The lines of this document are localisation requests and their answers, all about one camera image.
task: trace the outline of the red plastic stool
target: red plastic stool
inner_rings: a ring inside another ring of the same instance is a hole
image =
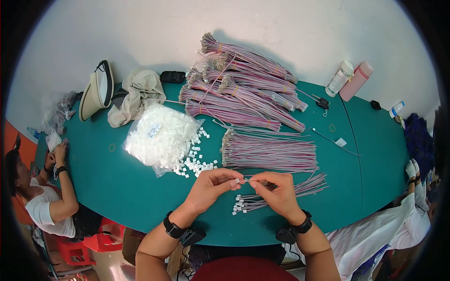
[[[118,224],[110,219],[103,218],[102,222],[100,224],[99,232],[103,231],[103,226],[108,224]],[[120,224],[120,232],[121,237],[123,238],[123,231],[125,230],[125,227]],[[120,244],[114,244],[114,241],[111,239],[111,237],[108,234],[105,233],[98,233],[95,234],[92,237],[87,237],[83,240],[83,245],[88,247],[89,249],[92,249],[95,252],[104,253],[104,252],[114,252],[114,251],[120,251],[122,250],[122,243]]]
[[[69,265],[96,265],[97,263],[89,258],[89,252],[82,242],[73,243],[67,237],[57,238],[58,252],[64,261]],[[73,261],[72,257],[77,257],[80,261]]]

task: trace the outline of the white glove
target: white glove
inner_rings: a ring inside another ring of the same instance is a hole
[[[419,164],[417,164],[417,161],[413,158],[412,162],[414,164],[414,169],[416,170],[416,175],[420,172]]]
[[[412,177],[416,176],[416,169],[414,168],[414,164],[411,160],[406,165],[405,172],[408,175],[408,178],[412,178]]]

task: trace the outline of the sun visor hat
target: sun visor hat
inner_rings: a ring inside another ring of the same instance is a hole
[[[114,91],[114,79],[111,66],[103,60],[90,75],[90,81],[81,97],[80,120],[86,121],[99,109],[108,108]]]

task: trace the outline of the orange wall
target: orange wall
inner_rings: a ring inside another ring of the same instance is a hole
[[[19,134],[21,139],[19,149],[20,158],[25,163],[25,165],[27,165],[28,169],[30,169],[30,164],[34,161],[37,145],[20,134],[8,121],[4,123],[4,127],[2,129],[4,129],[4,152],[7,153],[13,148],[14,142],[16,141],[16,136],[17,134]],[[19,197],[13,197],[11,199],[18,221],[23,224],[33,224],[33,221],[28,215],[28,212],[26,211],[22,200]]]

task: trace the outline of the white shirt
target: white shirt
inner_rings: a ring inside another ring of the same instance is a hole
[[[73,238],[75,226],[72,217],[54,223],[50,216],[50,202],[61,199],[55,190],[39,185],[36,178],[31,179],[30,185],[39,186],[44,190],[44,193],[34,197],[25,205],[33,222],[46,233]]]
[[[346,227],[325,234],[333,249],[334,261],[341,280],[350,280],[353,272],[386,244],[390,245],[388,250],[400,250],[414,247],[423,240],[431,226],[426,212],[428,206],[425,202],[425,188],[425,185],[417,186],[415,192],[404,198],[398,207],[375,212]],[[285,244],[284,248],[287,257],[297,258],[289,253],[288,244]],[[305,256],[297,244],[292,247],[292,252],[299,254],[306,264]],[[375,259],[368,274],[369,278],[382,257],[383,255]]]

